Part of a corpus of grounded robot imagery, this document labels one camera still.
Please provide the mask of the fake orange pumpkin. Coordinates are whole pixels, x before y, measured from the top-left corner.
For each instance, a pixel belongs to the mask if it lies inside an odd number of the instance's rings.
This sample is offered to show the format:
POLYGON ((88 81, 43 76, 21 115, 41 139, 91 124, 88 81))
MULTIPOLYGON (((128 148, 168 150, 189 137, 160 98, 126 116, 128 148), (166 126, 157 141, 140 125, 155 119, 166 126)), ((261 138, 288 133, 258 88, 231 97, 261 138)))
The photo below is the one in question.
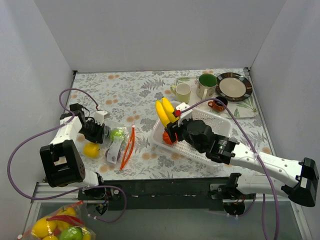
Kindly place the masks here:
POLYGON ((171 139, 166 131, 164 131, 162 134, 162 140, 168 145, 172 144, 171 139))

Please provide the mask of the fake yellow lemon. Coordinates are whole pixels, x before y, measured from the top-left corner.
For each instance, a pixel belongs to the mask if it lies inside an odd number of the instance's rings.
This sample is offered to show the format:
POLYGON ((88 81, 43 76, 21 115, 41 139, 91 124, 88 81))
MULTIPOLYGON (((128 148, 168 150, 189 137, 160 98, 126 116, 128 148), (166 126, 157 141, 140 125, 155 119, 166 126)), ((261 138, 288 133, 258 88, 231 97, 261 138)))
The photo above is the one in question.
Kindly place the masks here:
POLYGON ((83 154, 89 158, 97 158, 100 154, 100 145, 93 142, 86 143, 83 147, 83 154))

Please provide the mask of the fake banana bunch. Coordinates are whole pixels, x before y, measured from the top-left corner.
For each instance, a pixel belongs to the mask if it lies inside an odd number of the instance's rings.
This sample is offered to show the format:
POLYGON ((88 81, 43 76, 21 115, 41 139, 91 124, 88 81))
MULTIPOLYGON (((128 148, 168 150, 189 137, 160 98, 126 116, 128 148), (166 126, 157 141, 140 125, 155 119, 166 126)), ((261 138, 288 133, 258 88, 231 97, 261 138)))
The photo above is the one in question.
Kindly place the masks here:
POLYGON ((180 119, 179 116, 175 116, 176 110, 166 97, 155 102, 155 110, 160 122, 165 128, 168 124, 175 123, 180 119))

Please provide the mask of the fake green apple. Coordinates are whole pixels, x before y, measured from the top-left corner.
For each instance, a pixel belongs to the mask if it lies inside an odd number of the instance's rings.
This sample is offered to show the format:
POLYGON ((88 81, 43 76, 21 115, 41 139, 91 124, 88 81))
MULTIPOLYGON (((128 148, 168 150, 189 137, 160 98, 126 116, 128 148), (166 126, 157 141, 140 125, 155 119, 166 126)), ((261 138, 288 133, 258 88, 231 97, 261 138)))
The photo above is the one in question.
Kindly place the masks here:
POLYGON ((110 132, 109 138, 111 142, 113 142, 115 137, 125 138, 125 136, 126 136, 126 131, 123 128, 114 128, 110 132))

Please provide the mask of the white plastic basket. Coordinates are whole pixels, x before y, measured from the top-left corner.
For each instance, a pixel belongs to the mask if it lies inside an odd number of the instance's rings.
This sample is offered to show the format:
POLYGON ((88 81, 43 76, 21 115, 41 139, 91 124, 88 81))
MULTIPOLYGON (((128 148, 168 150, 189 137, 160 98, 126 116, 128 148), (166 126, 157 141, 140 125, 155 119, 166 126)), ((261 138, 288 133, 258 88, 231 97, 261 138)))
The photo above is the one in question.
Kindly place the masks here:
POLYGON ((154 125, 150 141, 173 153, 208 166, 226 164, 233 144, 229 143, 232 123, 221 116, 193 108, 165 128, 154 125))

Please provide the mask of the zip bag of fake fruit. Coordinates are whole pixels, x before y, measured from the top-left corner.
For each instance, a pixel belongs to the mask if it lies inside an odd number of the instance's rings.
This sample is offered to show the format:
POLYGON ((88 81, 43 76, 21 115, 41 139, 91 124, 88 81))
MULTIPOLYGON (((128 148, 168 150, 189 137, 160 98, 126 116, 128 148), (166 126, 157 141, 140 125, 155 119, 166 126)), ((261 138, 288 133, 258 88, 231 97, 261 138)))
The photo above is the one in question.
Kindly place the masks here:
POLYGON ((120 163, 119 169, 123 170, 128 163, 129 159, 133 154, 133 150, 135 147, 135 140, 136 140, 136 126, 132 124, 131 126, 125 126, 118 122, 114 121, 107 121, 106 126, 104 127, 104 139, 103 139, 103 147, 107 149, 115 150, 117 154, 118 151, 121 151, 121 157, 117 163, 120 163), (115 137, 114 141, 111 142, 110 140, 110 133, 115 128, 121 128, 126 131, 125 138, 115 137))

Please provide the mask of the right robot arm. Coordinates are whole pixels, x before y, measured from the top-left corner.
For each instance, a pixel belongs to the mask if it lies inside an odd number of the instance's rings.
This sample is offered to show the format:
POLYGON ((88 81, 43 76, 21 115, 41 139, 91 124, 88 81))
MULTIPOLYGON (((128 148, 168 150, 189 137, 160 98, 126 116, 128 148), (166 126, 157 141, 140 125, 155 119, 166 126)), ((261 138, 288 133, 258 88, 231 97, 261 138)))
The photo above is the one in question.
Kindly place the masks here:
POLYGON ((165 120, 162 125, 172 142, 185 141, 212 162, 265 174, 272 194, 285 195, 304 207, 316 205, 320 177, 313 159, 290 160, 249 150, 235 139, 214 133, 203 120, 165 120))

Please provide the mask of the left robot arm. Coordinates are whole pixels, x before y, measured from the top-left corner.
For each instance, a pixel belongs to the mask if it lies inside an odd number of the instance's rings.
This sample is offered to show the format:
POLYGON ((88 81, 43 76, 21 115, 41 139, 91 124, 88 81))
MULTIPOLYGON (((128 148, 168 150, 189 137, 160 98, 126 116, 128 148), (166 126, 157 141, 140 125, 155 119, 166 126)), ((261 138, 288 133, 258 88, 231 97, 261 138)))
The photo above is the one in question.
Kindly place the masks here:
POLYGON ((85 116, 85 107, 79 103, 71 104, 70 112, 63 113, 60 118, 61 128, 54 139, 40 148, 40 157, 46 180, 50 187, 89 188, 89 194, 95 200, 106 196, 103 178, 97 172, 86 170, 80 153, 76 147, 78 134, 93 144, 102 144, 105 136, 105 119, 110 115, 106 110, 97 110, 94 116, 85 116))

